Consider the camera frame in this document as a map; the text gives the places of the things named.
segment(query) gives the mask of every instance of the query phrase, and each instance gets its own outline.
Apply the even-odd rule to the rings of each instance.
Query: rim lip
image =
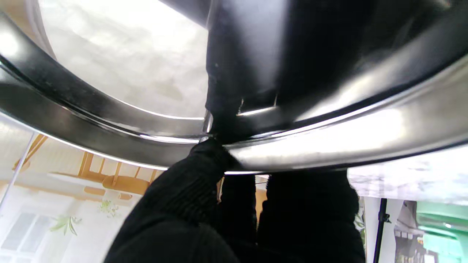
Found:
[[[232,144],[232,145],[226,145],[226,148],[230,151],[231,154],[233,154],[234,157],[238,157],[239,152],[248,151],[249,148],[255,148],[255,146],[267,145],[267,144],[275,143],[277,141],[288,140],[289,138],[293,138],[293,137],[310,136],[310,134],[311,134],[310,132],[312,132],[312,131],[327,132],[327,128],[333,127],[336,124],[346,123],[347,121],[350,121],[350,120],[353,120],[353,119],[358,119],[358,118],[361,118],[361,117],[365,117],[365,116],[368,116],[368,115],[370,115],[372,113],[376,113],[376,112],[379,112],[379,111],[382,111],[382,110],[385,110],[385,109],[388,109],[388,108],[394,108],[395,106],[398,107],[398,104],[401,104],[402,101],[408,100],[408,98],[412,98],[413,100],[417,101],[417,99],[419,97],[421,97],[421,96],[423,96],[423,95],[425,95],[427,93],[430,93],[432,91],[440,91],[440,90],[444,89],[445,92],[450,92],[451,90],[447,89],[447,87],[445,87],[443,85],[440,85],[440,82],[441,81],[450,82],[451,76],[453,74],[457,74],[457,72],[459,72],[460,69],[466,69],[466,71],[468,72],[468,70],[467,70],[468,69],[468,55],[465,56],[464,58],[462,58],[461,60],[459,60],[458,62],[456,62],[455,64],[453,64],[452,66],[450,66],[449,68],[447,68],[446,70],[444,70],[443,72],[437,74],[435,77],[433,77],[433,78],[431,78],[431,79],[429,79],[429,80],[427,80],[427,81],[425,81],[423,83],[420,83],[419,85],[416,85],[413,88],[411,88],[411,89],[409,89],[409,90],[407,90],[407,91],[405,91],[403,93],[400,93],[400,94],[398,94],[396,96],[388,98],[387,100],[381,101],[380,103],[376,103],[376,104],[374,104],[372,106],[369,106],[367,108],[361,109],[359,111],[355,111],[355,112],[350,113],[350,114],[348,114],[346,116],[337,117],[337,118],[327,120],[327,121],[324,121],[324,122],[321,122],[321,123],[318,123],[318,124],[314,124],[314,125],[311,125],[311,126],[308,126],[308,127],[305,127],[305,128],[287,131],[287,132],[282,133],[281,136],[273,134],[273,135],[270,135],[268,138],[255,139],[255,140],[250,140],[250,141],[239,142],[239,143]],[[117,160],[117,161],[123,161],[125,163],[138,165],[138,166],[142,166],[142,167],[147,167],[147,168],[155,168],[155,169],[160,169],[160,170],[166,170],[167,169],[167,166],[158,166],[158,165],[154,165],[154,164],[146,164],[146,163],[131,161],[131,160],[128,160],[128,159],[122,159],[122,158],[118,158],[118,157],[115,157],[115,156],[111,156],[111,155],[102,153],[101,151],[93,150],[93,149],[90,149],[90,148],[87,148],[87,147],[82,147],[80,145],[77,145],[77,143],[73,143],[73,142],[70,142],[70,141],[63,140],[61,138],[58,138],[57,136],[51,135],[50,133],[47,133],[47,132],[44,132],[44,131],[42,131],[40,129],[34,128],[31,125],[28,125],[28,124],[23,123],[23,122],[21,122],[19,120],[16,120],[12,116],[7,115],[7,117],[12,119],[13,121],[19,123],[19,124],[22,124],[23,126],[26,126],[26,127],[30,128],[30,129],[33,129],[33,130],[35,130],[37,132],[40,132],[40,133],[42,133],[44,135],[47,135],[47,136],[49,136],[49,137],[51,137],[53,139],[61,141],[61,142],[65,143],[65,144],[71,145],[73,147],[76,147],[76,148],[79,148],[79,149],[82,149],[82,150],[85,150],[85,151],[88,151],[88,152],[91,152],[91,153],[95,153],[97,155],[100,155],[100,156],[103,156],[103,157],[106,157],[106,158],[110,158],[110,159]],[[448,138],[448,139],[445,139],[442,142],[436,142],[435,144],[432,144],[432,145],[429,145],[429,146],[424,144],[422,147],[406,149],[405,151],[392,151],[392,152],[389,152],[387,155],[379,155],[379,156],[370,156],[370,155],[368,155],[365,158],[358,158],[358,159],[354,159],[354,160],[352,160],[352,158],[348,158],[348,159],[345,158],[346,162],[341,162],[341,163],[330,163],[330,162],[326,163],[326,162],[322,161],[322,162],[312,164],[312,165],[304,164],[304,166],[297,167],[297,168],[305,168],[305,167],[309,167],[309,168],[312,168],[312,167],[338,167],[339,165],[341,165],[343,163],[345,163],[347,167],[350,167],[350,166],[361,165],[361,164],[364,164],[364,163],[373,163],[373,162],[393,160],[393,159],[398,159],[398,158],[402,158],[402,157],[413,156],[413,155],[417,155],[417,154],[437,151],[437,150],[445,149],[445,148],[460,145],[460,144],[465,144],[465,143],[468,142],[468,124],[465,124],[465,125],[467,127],[466,132],[464,134],[462,134],[461,136]],[[237,170],[237,171],[228,171],[228,172],[226,172],[226,174],[227,175],[259,174],[259,173],[264,173],[264,172],[269,172],[269,171],[273,171],[273,170],[268,170],[268,169],[252,169],[250,171]]]

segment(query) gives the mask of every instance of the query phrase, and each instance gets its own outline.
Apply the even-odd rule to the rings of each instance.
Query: gloved hand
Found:
[[[190,155],[202,154],[221,163],[226,169],[239,168],[239,162],[215,138],[202,141],[190,150]]]

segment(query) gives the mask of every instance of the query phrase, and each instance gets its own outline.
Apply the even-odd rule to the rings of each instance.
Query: green leaf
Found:
[[[73,224],[72,224],[72,221],[70,220],[70,223],[68,224],[70,226],[70,231],[72,232],[72,234],[76,235],[76,231],[75,231],[75,228],[73,227]]]
[[[57,223],[55,226],[51,227],[49,230],[51,232],[61,229],[66,223]]]

